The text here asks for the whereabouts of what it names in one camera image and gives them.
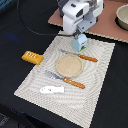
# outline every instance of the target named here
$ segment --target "striped placemat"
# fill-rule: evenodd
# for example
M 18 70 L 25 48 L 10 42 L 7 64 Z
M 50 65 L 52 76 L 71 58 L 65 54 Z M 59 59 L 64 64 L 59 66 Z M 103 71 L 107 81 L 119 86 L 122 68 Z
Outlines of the striped placemat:
M 45 70 L 49 70 L 59 75 L 55 64 L 64 53 L 58 49 L 78 53 L 72 47 L 72 39 L 73 37 L 55 37 L 43 54 L 44 60 L 40 65 L 34 66 L 14 95 L 81 127 L 89 128 L 115 44 L 88 38 L 87 47 L 79 53 L 97 58 L 98 62 L 82 60 L 83 72 L 78 77 L 72 78 L 86 86 L 85 89 L 80 89 L 61 80 L 50 79 L 44 74 Z M 65 92 L 62 94 L 41 94 L 39 92 L 40 88 L 49 85 L 64 86 Z

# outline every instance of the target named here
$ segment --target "dark table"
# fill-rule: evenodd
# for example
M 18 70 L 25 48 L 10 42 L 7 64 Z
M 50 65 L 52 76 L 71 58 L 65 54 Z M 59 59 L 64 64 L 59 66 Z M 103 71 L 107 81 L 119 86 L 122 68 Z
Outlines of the dark table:
M 56 0 L 22 0 L 21 15 L 33 31 L 57 34 L 61 27 L 48 24 L 57 9 Z M 90 128 L 128 128 L 128 44 L 86 34 L 87 37 L 115 43 L 114 52 Z M 43 54 L 55 36 L 39 36 L 20 22 L 16 2 L 0 12 L 0 104 L 24 112 L 55 128 L 80 128 L 76 124 L 16 97 L 14 92 L 34 64 L 21 56 L 30 50 Z

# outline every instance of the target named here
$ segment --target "cable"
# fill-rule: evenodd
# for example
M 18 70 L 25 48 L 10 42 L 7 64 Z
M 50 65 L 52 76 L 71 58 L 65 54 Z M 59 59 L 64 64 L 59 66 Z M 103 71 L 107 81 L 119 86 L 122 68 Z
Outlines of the cable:
M 35 32 L 35 31 L 31 30 L 28 26 L 26 26 L 26 24 L 24 23 L 24 21 L 23 21 L 23 19 L 21 17 L 21 13 L 20 13 L 20 0 L 17 0 L 17 10 L 18 10 L 18 13 L 19 13 L 20 21 L 23 24 L 23 26 L 25 28 L 27 28 L 30 32 L 32 32 L 32 33 L 34 33 L 36 35 L 39 35 L 39 36 L 65 36 L 65 37 L 74 36 L 75 37 L 75 34 L 73 34 L 73 35 L 63 35 L 63 34 L 43 34 L 43 33 Z

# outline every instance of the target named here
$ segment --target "knife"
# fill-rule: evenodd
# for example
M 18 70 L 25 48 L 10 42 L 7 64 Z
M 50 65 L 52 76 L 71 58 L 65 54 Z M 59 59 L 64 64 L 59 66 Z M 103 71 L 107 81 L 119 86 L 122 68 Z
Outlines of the knife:
M 68 51 L 65 51 L 65 50 L 62 50 L 62 49 L 59 49 L 61 52 L 63 53 L 66 53 L 66 54 L 74 54 L 82 59 L 85 59 L 85 60 L 89 60 L 89 61 L 93 61 L 93 62 L 97 62 L 98 60 L 96 58 L 92 58 L 92 57 L 89 57 L 89 56 L 85 56 L 85 55 L 81 55 L 81 54 L 76 54 L 76 53 L 72 53 L 72 52 L 68 52 Z

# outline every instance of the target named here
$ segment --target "white robot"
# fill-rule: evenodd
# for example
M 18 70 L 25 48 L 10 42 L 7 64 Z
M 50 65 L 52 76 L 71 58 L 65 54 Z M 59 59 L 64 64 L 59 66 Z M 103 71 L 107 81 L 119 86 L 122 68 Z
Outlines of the white robot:
M 91 28 L 103 10 L 103 0 L 59 0 L 60 16 L 63 17 L 63 30 L 74 34 L 73 47 L 81 51 L 86 47 L 87 38 L 82 34 Z

